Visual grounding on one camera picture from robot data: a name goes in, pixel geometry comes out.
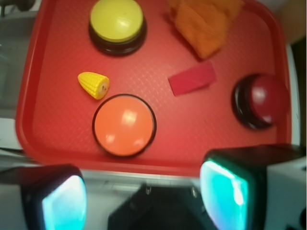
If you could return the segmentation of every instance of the red button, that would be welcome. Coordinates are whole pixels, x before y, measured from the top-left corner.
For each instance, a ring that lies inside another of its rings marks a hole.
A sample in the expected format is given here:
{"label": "red button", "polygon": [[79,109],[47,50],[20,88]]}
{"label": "red button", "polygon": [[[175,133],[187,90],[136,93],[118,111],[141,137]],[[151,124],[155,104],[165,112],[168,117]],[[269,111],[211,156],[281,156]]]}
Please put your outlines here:
{"label": "red button", "polygon": [[274,124],[286,116],[290,107],[290,96],[278,78],[263,74],[259,75],[250,87],[249,103],[259,120]]}
{"label": "red button", "polygon": [[104,101],[93,122],[98,143],[109,153],[131,156],[142,152],[154,138],[156,123],[152,109],[133,95],[117,95]]}

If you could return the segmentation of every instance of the orange button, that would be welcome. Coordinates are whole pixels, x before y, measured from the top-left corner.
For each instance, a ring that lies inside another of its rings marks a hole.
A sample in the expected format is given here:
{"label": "orange button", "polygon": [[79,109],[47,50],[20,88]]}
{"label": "orange button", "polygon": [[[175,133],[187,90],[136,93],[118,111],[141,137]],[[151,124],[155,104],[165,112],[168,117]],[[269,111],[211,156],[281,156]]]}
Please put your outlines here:
{"label": "orange button", "polygon": [[129,94],[104,101],[93,120],[94,136],[109,153],[131,156],[142,152],[153,140],[155,117],[150,106]]}

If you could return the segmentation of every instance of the black button base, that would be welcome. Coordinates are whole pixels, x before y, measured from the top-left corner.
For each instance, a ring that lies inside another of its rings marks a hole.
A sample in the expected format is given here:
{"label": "black button base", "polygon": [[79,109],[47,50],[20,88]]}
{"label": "black button base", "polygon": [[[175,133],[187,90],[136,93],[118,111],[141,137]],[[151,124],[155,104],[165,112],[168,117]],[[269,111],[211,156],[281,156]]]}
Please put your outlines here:
{"label": "black button base", "polygon": [[232,108],[238,120],[246,127],[252,129],[265,129],[271,124],[259,120],[252,112],[249,105],[249,90],[257,74],[250,75],[240,80],[232,93]]}

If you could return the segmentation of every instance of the cyan light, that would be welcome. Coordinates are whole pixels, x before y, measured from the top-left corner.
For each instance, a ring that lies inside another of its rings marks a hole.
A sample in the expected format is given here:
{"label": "cyan light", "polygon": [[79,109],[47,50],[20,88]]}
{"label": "cyan light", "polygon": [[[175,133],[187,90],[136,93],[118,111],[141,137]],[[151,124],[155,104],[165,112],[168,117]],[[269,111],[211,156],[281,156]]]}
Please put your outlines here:
{"label": "cyan light", "polygon": [[247,227],[248,183],[216,162],[201,167],[201,195],[208,215],[220,230]]}
{"label": "cyan light", "polygon": [[87,199],[84,181],[74,175],[43,199],[46,230],[81,230],[85,224]]}

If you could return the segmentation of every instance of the yellow button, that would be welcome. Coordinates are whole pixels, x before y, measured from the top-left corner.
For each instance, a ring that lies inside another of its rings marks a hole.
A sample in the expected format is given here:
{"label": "yellow button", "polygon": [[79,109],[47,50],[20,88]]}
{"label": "yellow button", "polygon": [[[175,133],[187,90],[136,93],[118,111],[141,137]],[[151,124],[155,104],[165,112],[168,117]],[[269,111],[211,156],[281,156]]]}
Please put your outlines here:
{"label": "yellow button", "polygon": [[143,13],[134,0],[100,0],[92,9],[90,23],[100,38],[126,42],[141,30]]}

